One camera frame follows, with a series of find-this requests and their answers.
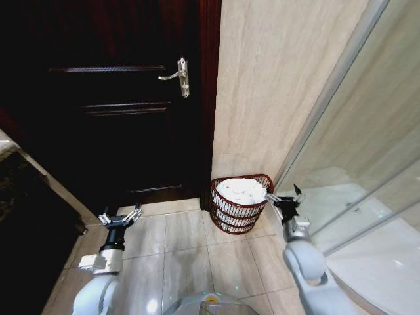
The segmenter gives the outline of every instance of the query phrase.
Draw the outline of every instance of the red wire basket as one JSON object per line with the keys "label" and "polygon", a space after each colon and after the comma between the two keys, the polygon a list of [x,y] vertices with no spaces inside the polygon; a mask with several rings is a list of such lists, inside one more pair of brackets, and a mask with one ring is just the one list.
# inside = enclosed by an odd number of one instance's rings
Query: red wire basket
{"label": "red wire basket", "polygon": [[211,181],[211,219],[223,232],[244,234],[252,230],[267,201],[255,205],[240,205],[227,200],[216,189],[217,185],[226,179],[255,179],[270,193],[273,193],[274,185],[271,178],[265,174],[215,178]]}

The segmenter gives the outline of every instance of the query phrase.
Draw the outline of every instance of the dark wooden door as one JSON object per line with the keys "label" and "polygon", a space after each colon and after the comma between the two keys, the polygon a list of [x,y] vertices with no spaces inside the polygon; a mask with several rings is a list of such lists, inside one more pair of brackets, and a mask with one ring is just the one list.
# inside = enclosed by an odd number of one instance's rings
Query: dark wooden door
{"label": "dark wooden door", "polygon": [[[94,213],[200,195],[199,1],[26,0],[10,13],[16,97],[2,106],[35,159]],[[187,99],[179,79],[158,79],[180,57]]]}

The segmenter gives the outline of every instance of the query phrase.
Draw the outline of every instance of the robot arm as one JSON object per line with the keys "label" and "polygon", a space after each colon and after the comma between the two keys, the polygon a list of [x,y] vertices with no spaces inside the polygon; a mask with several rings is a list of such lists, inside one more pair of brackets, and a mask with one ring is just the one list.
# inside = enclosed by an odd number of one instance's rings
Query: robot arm
{"label": "robot arm", "polygon": [[105,244],[99,254],[83,256],[79,268],[96,274],[80,290],[73,303],[73,315],[112,315],[119,296],[119,273],[123,270],[124,234],[140,218],[141,204],[126,216],[99,216],[108,229]]}
{"label": "robot arm", "polygon": [[283,218],[287,242],[283,258],[299,289],[304,311],[310,315],[356,315],[351,300],[329,272],[324,255],[310,242],[310,222],[297,213],[303,195],[296,186],[295,191],[298,198],[267,193],[266,199]]}

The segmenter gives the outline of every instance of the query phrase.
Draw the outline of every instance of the white towel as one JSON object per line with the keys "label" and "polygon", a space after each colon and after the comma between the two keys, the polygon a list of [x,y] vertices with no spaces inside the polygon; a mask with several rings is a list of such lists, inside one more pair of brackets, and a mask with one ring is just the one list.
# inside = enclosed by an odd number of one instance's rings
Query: white towel
{"label": "white towel", "polygon": [[267,189],[253,178],[230,178],[217,187],[220,195],[240,205],[255,205],[265,200]]}

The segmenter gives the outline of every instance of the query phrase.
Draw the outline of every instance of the glass shower enclosure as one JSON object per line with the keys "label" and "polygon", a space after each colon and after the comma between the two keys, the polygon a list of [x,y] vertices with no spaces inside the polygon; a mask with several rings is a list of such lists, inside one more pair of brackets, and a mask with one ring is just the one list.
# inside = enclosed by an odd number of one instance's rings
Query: glass shower enclosure
{"label": "glass shower enclosure", "polygon": [[419,16],[388,3],[276,187],[304,192],[331,271],[388,314],[420,310]]}

